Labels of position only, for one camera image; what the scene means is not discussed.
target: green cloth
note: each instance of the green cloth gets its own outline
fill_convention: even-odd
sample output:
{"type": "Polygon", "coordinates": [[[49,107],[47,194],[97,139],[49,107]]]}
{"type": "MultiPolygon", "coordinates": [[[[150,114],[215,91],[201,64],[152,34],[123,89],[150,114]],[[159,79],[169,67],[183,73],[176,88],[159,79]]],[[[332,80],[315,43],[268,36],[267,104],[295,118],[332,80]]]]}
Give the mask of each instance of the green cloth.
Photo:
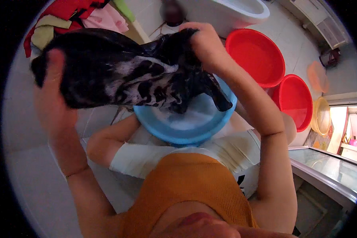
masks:
{"type": "Polygon", "coordinates": [[[37,48],[42,50],[54,38],[54,27],[68,29],[70,25],[71,21],[46,15],[37,22],[31,41],[37,48]]]}
{"type": "Polygon", "coordinates": [[[124,0],[112,0],[118,10],[122,12],[122,14],[129,19],[130,22],[134,22],[136,20],[135,16],[131,12],[131,10],[127,7],[126,3],[124,0]]]}

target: toilet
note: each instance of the toilet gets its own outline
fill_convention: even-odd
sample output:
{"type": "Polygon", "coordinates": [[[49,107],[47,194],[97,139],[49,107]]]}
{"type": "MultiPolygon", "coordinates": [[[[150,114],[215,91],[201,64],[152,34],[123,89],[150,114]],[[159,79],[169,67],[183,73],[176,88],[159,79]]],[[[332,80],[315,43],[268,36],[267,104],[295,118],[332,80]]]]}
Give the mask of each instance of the toilet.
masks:
{"type": "Polygon", "coordinates": [[[267,20],[270,11],[261,0],[179,0],[188,11],[186,19],[208,22],[219,36],[227,37],[234,29],[267,20]]]}

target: cabinet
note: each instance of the cabinet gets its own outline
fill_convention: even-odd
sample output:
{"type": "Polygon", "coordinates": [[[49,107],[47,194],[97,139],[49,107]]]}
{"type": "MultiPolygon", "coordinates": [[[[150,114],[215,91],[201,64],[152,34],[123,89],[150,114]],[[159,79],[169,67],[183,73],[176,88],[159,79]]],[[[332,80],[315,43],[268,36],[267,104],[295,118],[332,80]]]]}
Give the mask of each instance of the cabinet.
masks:
{"type": "Polygon", "coordinates": [[[350,37],[346,29],[324,0],[280,0],[280,3],[290,12],[293,12],[294,8],[297,12],[301,12],[305,16],[301,17],[303,27],[313,25],[331,49],[349,43],[350,37]]]}

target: plastic basin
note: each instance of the plastic basin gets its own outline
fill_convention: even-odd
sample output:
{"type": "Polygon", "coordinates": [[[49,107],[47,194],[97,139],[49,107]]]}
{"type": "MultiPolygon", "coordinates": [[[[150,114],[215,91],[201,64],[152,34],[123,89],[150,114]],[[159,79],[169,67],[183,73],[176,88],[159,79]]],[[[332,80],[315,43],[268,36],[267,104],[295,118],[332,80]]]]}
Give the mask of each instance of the plastic basin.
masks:
{"type": "Polygon", "coordinates": [[[237,97],[228,85],[214,75],[233,107],[220,112],[211,97],[205,93],[193,98],[185,114],[169,112],[167,109],[134,106],[140,123],[157,138],[182,147],[197,146],[216,134],[229,121],[234,112],[237,97]]]}
{"type": "Polygon", "coordinates": [[[278,85],[286,65],[276,44],[252,29],[237,29],[226,39],[226,51],[262,88],[278,85]]]}
{"type": "Polygon", "coordinates": [[[313,112],[312,96],[305,82],[295,74],[286,75],[272,95],[279,109],[292,117],[297,132],[310,124],[313,112]]]}
{"type": "Polygon", "coordinates": [[[311,128],[321,136],[325,136],[329,131],[331,121],[329,104],[325,98],[319,97],[314,101],[313,108],[311,128]]]}
{"type": "Polygon", "coordinates": [[[329,81],[325,68],[317,61],[313,61],[307,68],[307,75],[312,88],[317,92],[328,92],[329,81]]]}

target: water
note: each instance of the water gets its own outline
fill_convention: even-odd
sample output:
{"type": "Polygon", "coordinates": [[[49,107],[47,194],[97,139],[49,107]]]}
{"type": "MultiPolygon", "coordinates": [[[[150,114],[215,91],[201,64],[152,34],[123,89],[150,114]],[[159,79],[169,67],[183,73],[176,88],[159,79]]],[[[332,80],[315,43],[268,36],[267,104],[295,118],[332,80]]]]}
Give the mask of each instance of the water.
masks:
{"type": "Polygon", "coordinates": [[[152,108],[155,117],[175,130],[193,130],[210,122],[218,112],[211,97],[198,95],[189,104],[184,114],[170,112],[167,108],[152,108]]]}

